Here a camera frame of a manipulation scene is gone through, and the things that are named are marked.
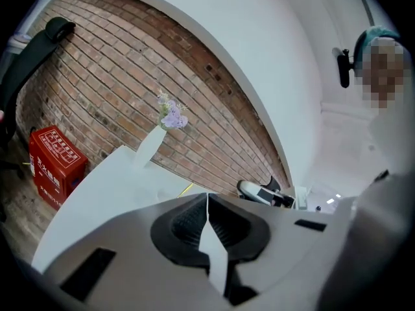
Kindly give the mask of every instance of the office chair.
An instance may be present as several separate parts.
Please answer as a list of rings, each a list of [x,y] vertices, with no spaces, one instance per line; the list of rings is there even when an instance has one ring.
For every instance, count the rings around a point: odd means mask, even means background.
[[[3,120],[0,121],[0,147],[5,151],[16,131],[16,100],[21,88],[74,27],[73,22],[62,17],[52,18],[7,69],[0,85],[0,110],[4,112]],[[23,179],[23,171],[17,163],[0,160],[0,169],[16,170],[19,178]],[[0,221],[5,219],[2,210],[0,206]]]

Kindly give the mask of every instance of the curved white wall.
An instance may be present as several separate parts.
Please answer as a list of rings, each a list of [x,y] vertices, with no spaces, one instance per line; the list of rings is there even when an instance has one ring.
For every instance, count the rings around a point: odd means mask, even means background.
[[[321,84],[311,46],[285,0],[142,0],[208,46],[267,128],[291,183],[318,152]]]

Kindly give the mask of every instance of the white paper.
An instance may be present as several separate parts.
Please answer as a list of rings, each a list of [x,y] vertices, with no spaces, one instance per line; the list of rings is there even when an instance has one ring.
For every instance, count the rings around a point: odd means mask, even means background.
[[[228,252],[209,223],[209,194],[206,194],[206,224],[200,235],[199,251],[209,256],[209,281],[223,295],[228,272]]]

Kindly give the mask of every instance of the red box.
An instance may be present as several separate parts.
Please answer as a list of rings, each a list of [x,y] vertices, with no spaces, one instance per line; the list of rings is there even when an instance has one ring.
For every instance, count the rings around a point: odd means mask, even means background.
[[[30,169],[39,195],[56,210],[84,179],[88,159],[58,129],[50,126],[32,132]]]

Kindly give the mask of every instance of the purple flower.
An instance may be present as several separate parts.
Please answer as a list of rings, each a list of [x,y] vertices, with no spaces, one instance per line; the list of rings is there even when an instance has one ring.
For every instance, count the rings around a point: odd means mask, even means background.
[[[187,122],[189,122],[189,119],[184,115],[180,115],[180,110],[177,108],[175,102],[170,104],[169,114],[161,120],[161,123],[163,123],[166,128],[183,128],[186,126]]]
[[[189,119],[185,117],[184,115],[181,115],[179,118],[179,121],[177,123],[177,128],[184,128],[186,127],[186,124],[189,122]]]
[[[180,116],[180,109],[176,106],[176,103],[173,100],[169,100],[167,102],[169,107],[169,114],[179,117]]]

